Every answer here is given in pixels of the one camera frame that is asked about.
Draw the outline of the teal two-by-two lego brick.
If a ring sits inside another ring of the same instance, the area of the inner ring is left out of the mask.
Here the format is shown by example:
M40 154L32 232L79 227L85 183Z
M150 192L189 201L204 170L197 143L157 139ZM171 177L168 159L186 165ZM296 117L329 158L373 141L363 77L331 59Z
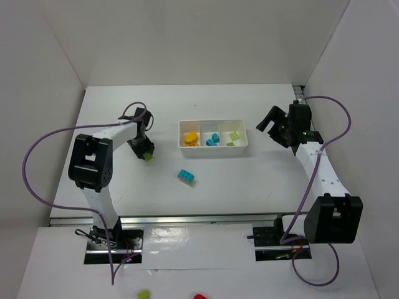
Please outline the teal two-by-two lego brick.
M215 143L219 143L220 139L219 139L219 135L217 133L213 133L211 139L215 142Z

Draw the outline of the yellow butterfly lego block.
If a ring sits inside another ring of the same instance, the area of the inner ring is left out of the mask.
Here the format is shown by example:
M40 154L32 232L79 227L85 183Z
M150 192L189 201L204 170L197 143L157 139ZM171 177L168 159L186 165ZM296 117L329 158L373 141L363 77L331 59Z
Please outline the yellow butterfly lego block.
M188 143L198 143L198 134L195 131L192 131L184 136L184 144Z

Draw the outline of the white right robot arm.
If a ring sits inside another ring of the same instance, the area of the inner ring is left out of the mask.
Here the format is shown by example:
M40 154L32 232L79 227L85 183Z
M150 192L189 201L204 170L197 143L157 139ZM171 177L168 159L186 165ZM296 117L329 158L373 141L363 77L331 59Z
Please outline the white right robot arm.
M284 228L281 244L304 238L311 244L351 244L357 235L363 202L340 182L325 151L330 144L311 130L310 106L294 101L288 112L273 106L257 125L273 141L290 148L304 168L308 186L297 212Z

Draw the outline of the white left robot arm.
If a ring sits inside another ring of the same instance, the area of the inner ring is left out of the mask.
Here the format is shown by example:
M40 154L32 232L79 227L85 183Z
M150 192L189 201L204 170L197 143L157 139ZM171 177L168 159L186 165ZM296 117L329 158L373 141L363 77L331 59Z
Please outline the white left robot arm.
M149 162L153 159L155 145L146 132L152 127L153 115L145 108L135 114L123 114L120 123L93 135L79 134L75 138L70 164L69 179L82 190L93 214L93 231L96 238L109 236L120 242L122 223L116 213L109 191L113 176L113 152L127 144L137 158Z

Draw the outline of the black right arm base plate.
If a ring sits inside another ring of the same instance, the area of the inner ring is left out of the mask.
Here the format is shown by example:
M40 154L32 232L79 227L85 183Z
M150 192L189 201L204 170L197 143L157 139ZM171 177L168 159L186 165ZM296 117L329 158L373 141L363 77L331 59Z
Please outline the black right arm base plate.
M297 240L287 245L281 245L277 229L270 226L253 227L252 233L246 238L254 243L257 262L292 260L295 255L299 260L312 258L307 241Z

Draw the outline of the small teal lego block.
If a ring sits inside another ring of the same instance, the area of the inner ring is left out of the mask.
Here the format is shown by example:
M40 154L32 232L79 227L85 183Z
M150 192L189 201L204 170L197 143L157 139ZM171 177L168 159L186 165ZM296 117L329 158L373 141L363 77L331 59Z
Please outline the small teal lego block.
M208 139L206 140L206 145L207 146L217 146L217 143L215 143L213 140Z

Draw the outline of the white three-compartment container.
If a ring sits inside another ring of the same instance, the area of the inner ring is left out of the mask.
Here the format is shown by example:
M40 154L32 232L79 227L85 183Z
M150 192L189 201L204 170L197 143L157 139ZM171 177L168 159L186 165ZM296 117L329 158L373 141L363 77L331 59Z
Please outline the white three-compartment container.
M178 125L186 158L228 158L243 154L248 138L243 120L186 120Z

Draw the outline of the light blue rounded lego block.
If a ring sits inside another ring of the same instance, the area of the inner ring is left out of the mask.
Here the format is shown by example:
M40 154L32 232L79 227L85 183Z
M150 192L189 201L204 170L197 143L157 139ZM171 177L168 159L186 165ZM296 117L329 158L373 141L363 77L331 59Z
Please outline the light blue rounded lego block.
M186 184L188 186L192 186L194 184L194 181L195 181L195 176L192 173L190 173L190 172L188 172L188 171L186 171L184 169L180 170L180 172L177 175L177 178L182 183L184 183L184 184Z

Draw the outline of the small green lego brick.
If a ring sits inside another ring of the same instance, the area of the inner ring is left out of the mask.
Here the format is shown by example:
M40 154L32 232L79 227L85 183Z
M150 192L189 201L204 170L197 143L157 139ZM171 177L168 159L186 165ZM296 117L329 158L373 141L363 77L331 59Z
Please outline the small green lego brick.
M143 158L144 158L144 160L145 160L147 163L149 163L149 162L151 162L151 161L154 160L154 157L153 157L153 155L152 155L151 153L144 153L144 154L143 154Z

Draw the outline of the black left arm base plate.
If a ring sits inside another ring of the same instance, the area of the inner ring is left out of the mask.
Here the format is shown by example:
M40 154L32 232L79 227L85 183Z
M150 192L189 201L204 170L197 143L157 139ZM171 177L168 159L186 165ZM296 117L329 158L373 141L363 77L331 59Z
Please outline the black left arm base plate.
M123 260L126 260L125 263L141 263L143 235L143 229L127 229L122 231L122 238L120 241L111 241L110 251L113 264L120 264ZM103 238L95 238L92 229L90 230L89 236L90 238L87 240L85 250L84 264L108 264L107 241Z

